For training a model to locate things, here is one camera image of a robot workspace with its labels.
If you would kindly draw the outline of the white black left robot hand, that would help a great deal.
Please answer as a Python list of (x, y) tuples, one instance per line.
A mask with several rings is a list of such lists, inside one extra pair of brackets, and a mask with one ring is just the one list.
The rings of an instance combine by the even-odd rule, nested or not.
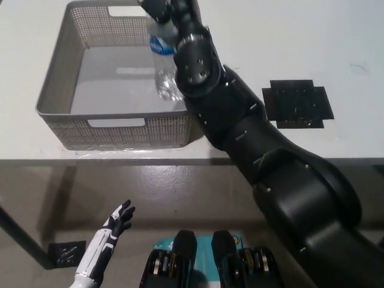
[(97, 282), (102, 279), (121, 234), (131, 227), (135, 207), (131, 200), (119, 205), (108, 217), (89, 243), (76, 270), (80, 274)]

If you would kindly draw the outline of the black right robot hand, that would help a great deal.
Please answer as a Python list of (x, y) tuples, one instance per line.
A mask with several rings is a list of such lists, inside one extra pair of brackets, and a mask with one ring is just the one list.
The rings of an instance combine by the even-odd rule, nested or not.
[(142, 0), (137, 3), (149, 16), (149, 34), (173, 47), (191, 35), (208, 37), (196, 1)]

